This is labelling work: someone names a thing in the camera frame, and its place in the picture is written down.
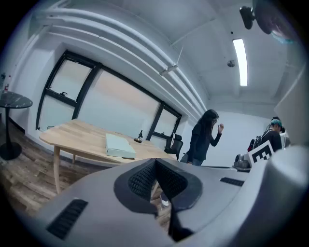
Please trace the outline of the pale green sheet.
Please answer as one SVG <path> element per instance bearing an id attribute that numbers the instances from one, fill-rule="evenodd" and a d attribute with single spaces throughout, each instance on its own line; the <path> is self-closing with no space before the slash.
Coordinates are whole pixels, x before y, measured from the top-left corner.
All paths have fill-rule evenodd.
<path id="1" fill-rule="evenodd" d="M 136 152 L 127 139 L 113 134 L 106 134 L 106 154 L 125 159 L 135 159 Z"/>

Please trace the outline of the white ceiling pipes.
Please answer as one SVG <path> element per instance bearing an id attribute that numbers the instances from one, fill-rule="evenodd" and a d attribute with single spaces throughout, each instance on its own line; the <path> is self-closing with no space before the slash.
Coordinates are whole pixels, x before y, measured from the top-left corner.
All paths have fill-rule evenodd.
<path id="1" fill-rule="evenodd" d="M 198 118 L 206 110 L 207 93 L 182 53 L 156 30 L 114 10 L 46 8 L 31 15 L 31 26 L 101 62 L 175 109 Z"/>

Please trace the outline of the long ceiling light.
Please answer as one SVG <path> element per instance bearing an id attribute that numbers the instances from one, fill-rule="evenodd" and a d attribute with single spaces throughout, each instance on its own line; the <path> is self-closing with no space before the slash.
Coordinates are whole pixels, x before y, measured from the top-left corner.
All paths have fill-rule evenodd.
<path id="1" fill-rule="evenodd" d="M 240 86 L 248 86 L 248 66 L 247 56 L 243 39 L 233 40 L 233 45 L 236 51 L 238 66 L 239 66 L 239 79 Z"/>

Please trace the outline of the black office chair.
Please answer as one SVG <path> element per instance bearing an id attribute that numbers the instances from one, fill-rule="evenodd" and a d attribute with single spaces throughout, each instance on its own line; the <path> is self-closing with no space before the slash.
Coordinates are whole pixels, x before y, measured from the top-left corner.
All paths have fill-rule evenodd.
<path id="1" fill-rule="evenodd" d="M 178 160 L 182 146 L 182 136 L 173 132 L 171 136 L 167 138 L 164 152 L 176 155 L 176 160 Z"/>

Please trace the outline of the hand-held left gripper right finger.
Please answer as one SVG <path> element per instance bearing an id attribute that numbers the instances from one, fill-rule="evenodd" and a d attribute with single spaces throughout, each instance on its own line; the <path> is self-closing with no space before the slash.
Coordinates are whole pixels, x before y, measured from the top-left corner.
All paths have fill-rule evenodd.
<path id="1" fill-rule="evenodd" d="M 191 209 L 197 203 L 203 191 L 202 182 L 197 176 L 161 158 L 155 160 L 155 175 L 171 202 L 168 234 L 174 241 L 179 242 L 192 235 L 193 231 L 182 226 L 177 214 Z"/>

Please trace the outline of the black framed window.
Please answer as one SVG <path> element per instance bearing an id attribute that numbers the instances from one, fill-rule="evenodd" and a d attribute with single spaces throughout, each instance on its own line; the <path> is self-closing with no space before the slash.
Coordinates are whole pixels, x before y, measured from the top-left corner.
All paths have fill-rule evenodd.
<path id="1" fill-rule="evenodd" d="M 36 129 L 73 119 L 143 140 L 164 149 L 181 114 L 111 68 L 65 51 L 56 62 L 39 102 Z"/>

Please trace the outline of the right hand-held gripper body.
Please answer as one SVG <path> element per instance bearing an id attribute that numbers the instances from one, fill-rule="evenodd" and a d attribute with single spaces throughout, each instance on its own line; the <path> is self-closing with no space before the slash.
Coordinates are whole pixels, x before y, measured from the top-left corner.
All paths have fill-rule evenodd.
<path id="1" fill-rule="evenodd" d="M 237 155 L 233 168 L 238 171 L 249 171 L 259 161 L 268 160 L 273 154 L 273 148 L 268 141 L 244 155 Z"/>

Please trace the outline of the light wooden desk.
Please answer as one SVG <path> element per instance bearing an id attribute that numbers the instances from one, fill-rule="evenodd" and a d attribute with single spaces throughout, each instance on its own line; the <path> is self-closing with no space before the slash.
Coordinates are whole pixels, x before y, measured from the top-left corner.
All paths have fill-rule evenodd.
<path id="1" fill-rule="evenodd" d="M 125 138 L 136 152 L 135 159 L 125 159 L 106 154 L 106 135 L 113 134 Z M 65 151 L 75 156 L 104 162 L 110 167 L 124 165 L 133 161 L 148 158 L 168 158 L 176 160 L 175 155 L 165 153 L 150 141 L 135 142 L 129 136 L 106 131 L 102 128 L 85 123 L 81 120 L 70 120 L 61 125 L 42 132 L 40 140 L 54 146 L 54 178 L 57 193 L 61 193 L 59 182 L 60 152 Z"/>

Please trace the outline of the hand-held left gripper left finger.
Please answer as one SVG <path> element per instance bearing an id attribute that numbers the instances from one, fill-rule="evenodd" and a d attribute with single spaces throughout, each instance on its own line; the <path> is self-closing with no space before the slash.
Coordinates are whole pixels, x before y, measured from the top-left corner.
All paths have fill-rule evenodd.
<path id="1" fill-rule="evenodd" d="M 114 193 L 118 201 L 135 213 L 157 215 L 151 200 L 156 181 L 156 159 L 142 161 L 140 165 L 119 175 L 114 182 Z"/>

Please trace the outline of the round black marble table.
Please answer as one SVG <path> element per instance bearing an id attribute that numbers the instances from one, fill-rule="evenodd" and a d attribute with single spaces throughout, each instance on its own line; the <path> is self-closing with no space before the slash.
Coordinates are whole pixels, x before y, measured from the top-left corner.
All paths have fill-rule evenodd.
<path id="1" fill-rule="evenodd" d="M 0 97 L 0 108 L 5 109 L 5 134 L 6 141 L 0 146 L 0 157 L 6 161 L 17 158 L 22 147 L 16 142 L 12 142 L 9 133 L 9 112 L 10 109 L 26 109 L 31 107 L 33 102 L 20 94 L 4 91 Z"/>

